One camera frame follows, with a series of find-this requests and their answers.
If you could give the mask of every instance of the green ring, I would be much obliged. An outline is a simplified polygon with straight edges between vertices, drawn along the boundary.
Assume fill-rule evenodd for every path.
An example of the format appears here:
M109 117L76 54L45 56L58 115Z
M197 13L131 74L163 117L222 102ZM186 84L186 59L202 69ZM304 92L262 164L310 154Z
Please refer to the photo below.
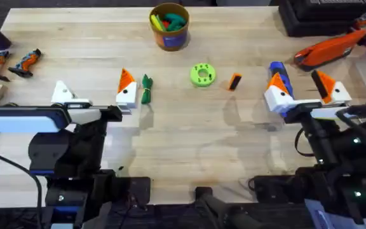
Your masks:
M206 71L208 77L201 77L198 73L200 71ZM190 70L190 80L197 87L208 87L210 86L215 78L217 77L214 67L210 64L199 63L193 66Z

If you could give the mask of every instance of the orange block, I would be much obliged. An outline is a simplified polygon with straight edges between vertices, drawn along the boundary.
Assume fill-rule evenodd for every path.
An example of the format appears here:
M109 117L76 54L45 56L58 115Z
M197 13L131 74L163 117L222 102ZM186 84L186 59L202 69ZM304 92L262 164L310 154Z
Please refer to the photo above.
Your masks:
M283 84L282 79L280 78L279 73L276 73L272 76L271 81L268 83L268 86L266 87L266 90L271 86L277 86L280 90L283 90L286 94L289 94L287 88Z
M118 93L122 92L131 82L135 82L135 79L125 68L122 68L121 78L119 79L118 85Z

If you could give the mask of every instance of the green disc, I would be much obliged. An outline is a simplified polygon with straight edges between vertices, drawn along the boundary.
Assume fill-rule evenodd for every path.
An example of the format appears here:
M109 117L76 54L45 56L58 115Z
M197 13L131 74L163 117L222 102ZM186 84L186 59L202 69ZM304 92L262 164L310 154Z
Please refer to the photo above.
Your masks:
M199 63L190 70L191 83L197 87L208 87L215 80L215 70L210 64Z

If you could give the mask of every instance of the pencil cup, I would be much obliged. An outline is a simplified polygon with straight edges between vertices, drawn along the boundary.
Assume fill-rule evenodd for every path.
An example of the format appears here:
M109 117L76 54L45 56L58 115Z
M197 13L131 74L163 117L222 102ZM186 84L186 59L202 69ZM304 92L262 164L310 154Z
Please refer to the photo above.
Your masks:
M161 31L151 22L151 15L158 15L159 18L164 18L167 13L180 15L186 24L177 31ZM149 24L151 25L155 41L158 46L166 51L177 51L185 45L187 40L187 30L189 28L189 12L176 3L163 3L157 5L149 14Z

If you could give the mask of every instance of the wooden table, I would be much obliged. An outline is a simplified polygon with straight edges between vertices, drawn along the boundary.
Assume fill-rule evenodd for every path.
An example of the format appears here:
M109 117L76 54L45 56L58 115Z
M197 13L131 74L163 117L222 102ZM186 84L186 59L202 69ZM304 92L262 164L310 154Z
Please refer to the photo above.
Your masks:
M123 123L111 123L103 167L117 169L128 153L124 176L152 179L151 203L187 203L196 186L212 186L217 197L249 202L246 181L262 174L292 174L315 160L299 156L294 137L300 125L284 125L264 102L267 67L286 63L297 98L318 98L308 73L290 65L297 51L326 37L289 38L277 7L188 8L190 42L181 51L165 52L149 28L150 8L12 9L2 31L13 41L12 66L39 48L43 58L34 77L3 71L12 82L3 102L48 105L57 80L96 105L114 104L121 68L136 80L153 77L152 102L140 106ZM320 68L341 80L354 102L366 100L356 69L365 50ZM208 88L194 88L190 68L207 62L217 71ZM226 90L234 72L243 79ZM29 166L27 147L33 134L1 134L0 155ZM309 146L301 139L301 151ZM0 162L0 207L35 206L33 180Z

